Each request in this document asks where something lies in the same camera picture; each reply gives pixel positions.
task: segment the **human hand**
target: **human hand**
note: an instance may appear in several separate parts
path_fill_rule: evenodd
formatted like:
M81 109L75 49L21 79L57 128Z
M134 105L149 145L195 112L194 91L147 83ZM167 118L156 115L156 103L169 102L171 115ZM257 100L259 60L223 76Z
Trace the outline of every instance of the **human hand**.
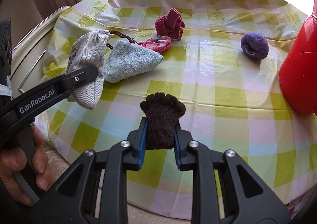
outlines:
M37 128L33 128L33 139L35 143L35 154L32 158L32 164L36 175L36 184L42 190L48 190L53 184L53 175L49 159L42 147L44 139L41 132ZM2 149L0 151L0 178L9 191L12 198L28 206L33 206L33 202L22 191L12 176L15 171L21 171L27 163L26 155L19 147L13 149Z

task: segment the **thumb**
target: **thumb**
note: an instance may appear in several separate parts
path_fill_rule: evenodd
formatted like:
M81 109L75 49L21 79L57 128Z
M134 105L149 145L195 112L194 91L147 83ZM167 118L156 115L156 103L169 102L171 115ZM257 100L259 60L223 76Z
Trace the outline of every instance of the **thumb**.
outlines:
M0 152L0 178L4 185L14 200L31 206L33 203L12 176L13 172L23 170L26 162L26 155L21 148L2 149Z
M26 155L20 147L3 149L0 152L0 175L9 177L14 171L21 171L26 166Z

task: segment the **table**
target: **table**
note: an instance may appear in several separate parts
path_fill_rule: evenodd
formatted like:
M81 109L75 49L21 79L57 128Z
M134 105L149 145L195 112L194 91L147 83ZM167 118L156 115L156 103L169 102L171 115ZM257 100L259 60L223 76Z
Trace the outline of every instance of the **table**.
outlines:
M155 20L172 7L186 28L182 40L163 52L163 62L152 72L105 82L93 111L64 100L41 114L48 142L69 163L87 148L109 149L138 128L144 116L139 104L147 95L169 93L185 104L180 124L195 140L237 151L285 204L303 195L317 183L317 121L287 104L278 70L307 16L283 0L84 0L57 20L43 81L65 72L81 35L117 29L145 41L156 35ZM240 39L249 31L268 39L269 55L260 62L241 50ZM177 170L172 150L147 151L142 170L127 178L130 203L190 219L192 173Z

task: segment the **gray drawstring bag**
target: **gray drawstring bag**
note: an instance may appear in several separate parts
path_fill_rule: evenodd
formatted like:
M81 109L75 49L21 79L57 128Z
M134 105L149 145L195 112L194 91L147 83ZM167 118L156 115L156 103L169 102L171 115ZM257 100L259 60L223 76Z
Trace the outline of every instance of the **gray drawstring bag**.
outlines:
M109 30L92 31L81 36L73 44L66 74L94 65L98 69L98 76L94 81L75 89L67 101L76 101L89 110L96 107L102 94L105 51L111 36Z

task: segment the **purple sock ball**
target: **purple sock ball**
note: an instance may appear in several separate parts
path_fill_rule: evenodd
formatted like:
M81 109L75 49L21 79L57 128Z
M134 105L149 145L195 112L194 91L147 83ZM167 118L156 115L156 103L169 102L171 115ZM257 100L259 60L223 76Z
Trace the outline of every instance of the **purple sock ball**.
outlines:
M268 43L261 33L246 33L241 39L241 48L253 59L262 60L268 55Z

